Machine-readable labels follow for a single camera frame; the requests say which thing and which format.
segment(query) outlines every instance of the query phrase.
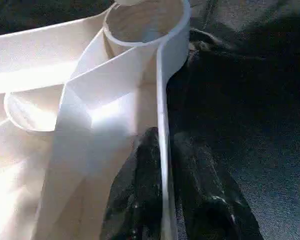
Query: black fabric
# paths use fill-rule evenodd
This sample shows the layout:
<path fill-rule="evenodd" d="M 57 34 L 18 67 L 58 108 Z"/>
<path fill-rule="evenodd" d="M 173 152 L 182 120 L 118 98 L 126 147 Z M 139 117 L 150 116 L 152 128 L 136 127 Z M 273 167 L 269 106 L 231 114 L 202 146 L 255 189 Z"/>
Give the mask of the black fabric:
<path fill-rule="evenodd" d="M 159 240 L 162 219 L 162 179 L 156 127 L 134 143 L 113 181 L 100 240 Z"/>
<path fill-rule="evenodd" d="M 193 43 L 198 34 L 207 38 L 192 31 Z M 265 240 L 300 240 L 300 55 L 192 47 L 167 87 L 171 136 L 191 132 L 206 140 Z"/>
<path fill-rule="evenodd" d="M 237 183 L 213 154 L 205 136 L 171 138 L 179 240 L 263 240 Z"/>
<path fill-rule="evenodd" d="M 204 136 L 195 135 L 178 133 L 171 142 L 178 239 L 262 240 L 238 185 Z M 161 186 L 158 130 L 154 127 L 136 140 L 113 181 L 100 239 L 161 239 Z"/>

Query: white 3d printed object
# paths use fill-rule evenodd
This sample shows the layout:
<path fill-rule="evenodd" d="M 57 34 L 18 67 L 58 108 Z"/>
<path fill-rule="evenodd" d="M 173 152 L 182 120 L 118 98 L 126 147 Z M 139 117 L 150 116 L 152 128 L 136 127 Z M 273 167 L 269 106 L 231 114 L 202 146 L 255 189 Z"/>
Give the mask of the white 3d printed object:
<path fill-rule="evenodd" d="M 19 181 L 2 193 L 16 211 L 2 218 L 0 239 L 97 238 L 132 141 L 153 126 L 163 234 L 176 239 L 166 85 L 188 56 L 190 5 L 117 2 L 97 16 L 0 36 L 0 184 Z M 26 216 L 28 201 L 38 207 Z"/>

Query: white plastic surface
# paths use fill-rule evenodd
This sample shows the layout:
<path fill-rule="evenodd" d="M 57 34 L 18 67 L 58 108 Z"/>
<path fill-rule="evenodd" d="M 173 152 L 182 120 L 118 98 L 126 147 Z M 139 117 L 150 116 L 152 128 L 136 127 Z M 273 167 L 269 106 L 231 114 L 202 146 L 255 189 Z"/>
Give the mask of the white plastic surface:
<path fill-rule="evenodd" d="M 127 10 L 129 18 L 125 18 L 126 22 L 118 21 Z M 163 28 L 162 24 L 149 27 L 147 18 L 156 23 L 160 19 Z M 59 68 L 64 70 L 60 71 L 63 78 L 49 78 L 48 84 L 41 80 L 31 81 L 30 87 L 22 78 L 20 82 L 24 84 L 7 87 L 7 91 L 0 87 L 0 101 L 4 92 L 11 92 L 4 98 L 4 109 L 0 107 L 0 131 L 11 133 L 7 127 L 1 127 L 1 124 L 9 125 L 31 140 L 46 143 L 41 154 L 45 159 L 51 154 L 35 221 L 32 216 L 27 225 L 31 231 L 28 229 L 22 238 L 15 239 L 27 240 L 29 232 L 32 232 L 33 240 L 98 238 L 113 179 L 130 154 L 135 136 L 153 126 L 159 129 L 163 235 L 167 240 L 176 239 L 173 189 L 169 187 L 172 182 L 168 161 L 166 84 L 187 58 L 189 19 L 187 0 L 147 0 L 134 6 L 114 4 L 108 14 L 16 34 L 20 42 L 35 43 L 36 38 L 58 35 L 58 29 L 63 29 L 62 34 L 68 38 L 76 31 L 81 36 L 74 43 L 76 37 L 66 40 L 62 35 L 54 35 L 51 38 L 56 45 L 49 43 L 45 48 L 47 59 L 58 56 L 50 62 L 55 66 L 71 63 L 71 71 L 67 67 Z M 10 41 L 14 46 L 13 53 L 5 53 L 7 62 L 10 54 L 21 55 L 12 38 L 11 35 L 1 37 L 1 42 Z M 59 46 L 63 41 L 69 43 L 68 47 L 75 45 L 73 50 L 68 50 L 73 51 L 71 54 L 64 45 Z M 38 51 L 31 47 L 19 50 Z M 54 55 L 53 50 L 59 50 L 59 54 Z M 28 66 L 29 61 L 20 58 L 17 66 L 11 63 L 5 68 L 0 64 L 0 75 L 10 74 L 12 79 L 21 74 L 20 71 L 29 73 L 28 69 L 34 69 Z M 49 61 L 45 61 L 45 57 L 35 57 L 33 63 L 37 63 L 37 68 L 44 68 Z M 33 73 L 36 76 L 40 72 L 33 70 Z M 28 139 L 21 141 L 18 134 L 14 138 L 27 143 Z M 11 144 L 17 140 L 11 138 Z M 20 154 L 17 151 L 11 156 Z M 30 149 L 28 161 L 31 161 L 31 155 Z M 0 239 L 13 239 L 11 233 L 21 230 L 18 226 L 9 234 L 1 232 Z"/>

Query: cylindrical hole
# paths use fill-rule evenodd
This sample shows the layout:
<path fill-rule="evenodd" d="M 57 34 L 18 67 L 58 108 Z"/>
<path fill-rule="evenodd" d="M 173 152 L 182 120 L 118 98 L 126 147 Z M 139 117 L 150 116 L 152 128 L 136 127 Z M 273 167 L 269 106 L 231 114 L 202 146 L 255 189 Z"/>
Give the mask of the cylindrical hole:
<path fill-rule="evenodd" d="M 136 5 L 115 5 L 105 27 L 117 40 L 147 43 L 167 35 L 183 15 L 181 0 L 146 0 Z"/>
<path fill-rule="evenodd" d="M 29 132 L 51 132 L 56 127 L 63 84 L 6 95 L 5 110 L 10 120 Z"/>

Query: dark background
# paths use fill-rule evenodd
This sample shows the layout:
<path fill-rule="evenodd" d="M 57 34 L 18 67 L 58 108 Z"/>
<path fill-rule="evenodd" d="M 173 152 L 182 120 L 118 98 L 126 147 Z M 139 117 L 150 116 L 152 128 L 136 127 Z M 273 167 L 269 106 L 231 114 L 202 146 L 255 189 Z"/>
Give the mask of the dark background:
<path fill-rule="evenodd" d="M 196 131 L 265 240 L 300 240 L 300 1 L 190 0 L 187 63 L 167 87 L 171 134 Z M 0 35 L 101 13 L 107 0 L 0 0 Z"/>

